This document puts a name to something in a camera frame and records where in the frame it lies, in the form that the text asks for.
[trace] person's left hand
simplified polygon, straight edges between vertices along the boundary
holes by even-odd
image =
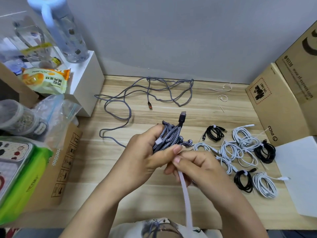
[[[143,134],[134,135],[105,178],[116,185],[120,198],[144,184],[156,168],[171,162],[182,150],[181,145],[175,144],[153,154],[153,146],[163,128],[163,124],[157,124]]]

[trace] coiled black cable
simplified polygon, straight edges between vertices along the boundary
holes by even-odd
[[[242,175],[244,175],[244,170],[240,170],[236,173],[233,181],[234,183],[237,185],[237,187],[240,189],[240,190],[243,190],[247,193],[251,193],[252,190],[253,190],[253,183],[252,183],[252,176],[250,173],[256,171],[257,168],[253,168],[251,169],[250,171],[247,171],[247,178],[248,178],[248,183],[246,184],[246,186],[243,186],[243,184],[241,183],[241,180],[240,180],[240,177]]]
[[[224,128],[222,127],[219,127],[219,126],[216,126],[216,125],[211,125],[209,126],[207,129],[206,129],[206,132],[204,133],[203,135],[203,141],[205,141],[205,138],[206,138],[206,134],[208,135],[208,137],[214,141],[219,141],[221,140],[221,138],[224,137],[224,134],[223,132],[227,132],[227,130],[225,130]]]
[[[254,149],[254,153],[263,163],[271,164],[275,159],[276,149],[272,144],[269,144],[266,139],[263,140],[262,144],[263,146],[261,145]]]

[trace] wooden desk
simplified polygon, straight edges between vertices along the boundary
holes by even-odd
[[[137,78],[107,76],[102,93],[114,96],[135,80]],[[172,92],[173,95],[178,95],[184,90],[184,86],[187,87],[186,84],[181,84],[175,88]],[[227,102],[217,100],[220,93],[209,89],[222,90],[222,86],[222,83],[195,81],[192,100],[181,108],[173,102],[163,103],[150,97],[153,110],[149,110],[146,94],[134,93],[126,99],[133,115],[130,124],[119,130],[108,131],[107,135],[127,144],[134,134],[142,133],[151,126],[161,123],[162,120],[177,124],[181,111],[187,112],[181,135],[184,139],[192,139],[194,143],[200,140],[206,127],[211,124],[224,127],[228,131],[225,134],[225,139],[228,141],[232,140],[232,129],[242,125],[255,124],[254,127],[248,128],[253,135],[263,132],[263,127],[244,90],[247,85],[232,84],[232,90],[224,93],[228,96]],[[168,91],[156,93],[159,97],[169,98]],[[188,96],[189,93],[179,102],[186,101]],[[54,209],[22,214],[12,224],[14,227],[65,227],[96,185],[107,175],[121,155],[123,148],[110,139],[102,140],[99,137],[99,130],[114,128],[124,122],[116,120],[106,113],[103,105],[104,101],[98,101],[91,118],[79,118],[83,136],[76,151],[62,203]],[[128,116],[128,109],[123,103],[112,103],[108,107],[119,116]],[[259,138],[263,140],[267,136],[262,133]],[[216,143],[209,140],[208,137],[205,142],[217,149],[221,145],[221,141]],[[275,162],[268,164],[267,167],[269,176],[280,176]],[[258,168],[259,171],[264,170],[261,164],[258,165]],[[164,175],[163,170],[164,167],[157,169],[145,185],[120,202],[114,225],[154,217],[168,217],[177,223],[185,224],[182,188],[175,182],[173,176]],[[317,218],[299,215],[285,184],[282,181],[274,182],[279,191],[279,196],[275,199],[266,199],[255,190],[251,194],[244,193],[258,213],[264,227],[266,229],[317,229]],[[200,228],[221,228],[219,213],[200,190],[190,186],[189,195],[194,225]]]

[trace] orange packaging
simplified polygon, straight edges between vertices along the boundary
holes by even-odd
[[[63,94],[66,91],[70,69],[23,69],[21,80],[33,91],[41,94]]]

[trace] gray wall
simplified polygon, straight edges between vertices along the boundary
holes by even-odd
[[[103,72],[124,76],[250,83],[317,20],[317,0],[68,2]]]

